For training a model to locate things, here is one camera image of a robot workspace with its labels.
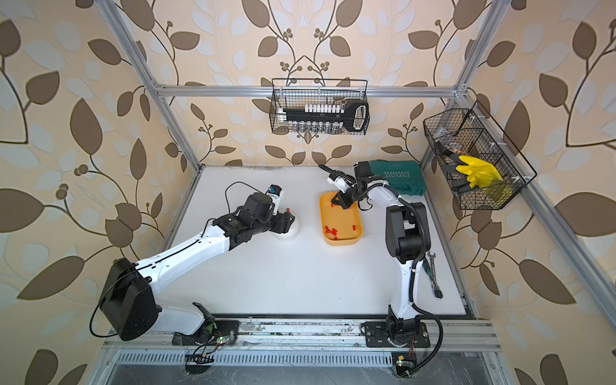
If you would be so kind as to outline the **white dome screw holder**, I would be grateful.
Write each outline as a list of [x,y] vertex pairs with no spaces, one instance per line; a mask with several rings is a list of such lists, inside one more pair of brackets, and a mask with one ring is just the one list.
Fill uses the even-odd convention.
[[274,217],[274,224],[270,229],[281,242],[291,242],[298,237],[300,224],[292,213],[279,213]]

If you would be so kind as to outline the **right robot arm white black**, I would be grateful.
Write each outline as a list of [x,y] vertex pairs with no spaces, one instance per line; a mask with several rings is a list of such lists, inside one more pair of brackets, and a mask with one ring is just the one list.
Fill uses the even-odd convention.
[[398,262],[399,271],[399,289],[388,307],[385,322],[386,337],[392,345],[405,347],[419,338],[420,318],[434,317],[417,304],[420,272],[431,251],[428,210],[421,202],[403,198],[384,177],[372,173],[367,161],[353,166],[353,176],[325,165],[319,168],[328,173],[328,182],[338,189],[331,201],[334,205],[347,210],[368,198],[385,209],[385,244]]

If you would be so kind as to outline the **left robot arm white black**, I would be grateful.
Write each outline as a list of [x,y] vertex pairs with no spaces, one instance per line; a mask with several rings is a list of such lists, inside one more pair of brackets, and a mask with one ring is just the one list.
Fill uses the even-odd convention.
[[210,221],[199,234],[171,249],[136,263],[127,258],[114,261],[96,305],[113,334],[132,341],[149,332],[172,333],[181,343],[209,343],[215,318],[202,304],[172,304],[160,295],[188,272],[257,234],[288,234],[295,216],[280,210],[283,195],[273,184],[266,192],[249,195],[244,205]]

